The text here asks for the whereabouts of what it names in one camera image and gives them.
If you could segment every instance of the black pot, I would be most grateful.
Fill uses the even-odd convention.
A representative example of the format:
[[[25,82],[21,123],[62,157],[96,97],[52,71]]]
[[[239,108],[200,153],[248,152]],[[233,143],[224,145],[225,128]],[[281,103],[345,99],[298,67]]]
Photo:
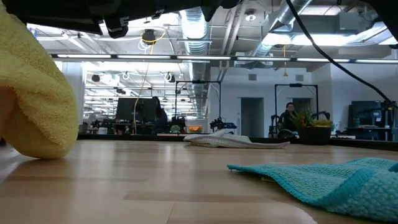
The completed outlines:
[[[298,129],[302,144],[326,145],[329,143],[331,127],[306,127]]]

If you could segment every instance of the teal towel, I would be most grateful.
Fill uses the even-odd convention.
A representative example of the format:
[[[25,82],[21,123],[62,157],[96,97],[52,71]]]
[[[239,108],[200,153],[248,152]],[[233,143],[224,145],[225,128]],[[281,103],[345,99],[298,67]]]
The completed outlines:
[[[398,222],[398,161],[362,158],[342,164],[228,168],[272,177],[302,202],[329,212]]]

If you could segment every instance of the potted plant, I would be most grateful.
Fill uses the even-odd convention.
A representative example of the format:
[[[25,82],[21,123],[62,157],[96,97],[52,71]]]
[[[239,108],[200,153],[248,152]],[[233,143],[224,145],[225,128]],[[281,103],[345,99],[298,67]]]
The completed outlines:
[[[310,109],[302,110],[291,116],[302,144],[326,145],[329,143],[330,134],[335,128],[332,121],[313,118]]]
[[[178,126],[178,125],[173,125],[173,126],[170,128],[170,132],[171,132],[171,133],[180,133],[180,131],[181,131],[181,128],[180,128],[180,126]]]

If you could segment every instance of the yellow towel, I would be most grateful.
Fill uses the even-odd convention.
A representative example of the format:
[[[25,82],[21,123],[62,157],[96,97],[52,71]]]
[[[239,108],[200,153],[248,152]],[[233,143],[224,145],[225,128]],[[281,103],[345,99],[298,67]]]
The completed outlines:
[[[0,86],[12,87],[17,95],[5,140],[25,156],[65,156],[78,133],[73,90],[44,48],[1,1]]]

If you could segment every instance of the door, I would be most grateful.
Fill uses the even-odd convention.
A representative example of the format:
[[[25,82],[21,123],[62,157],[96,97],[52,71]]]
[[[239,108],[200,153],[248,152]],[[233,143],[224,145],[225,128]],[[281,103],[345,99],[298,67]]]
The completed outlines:
[[[264,99],[241,98],[240,134],[252,138],[264,137]]]

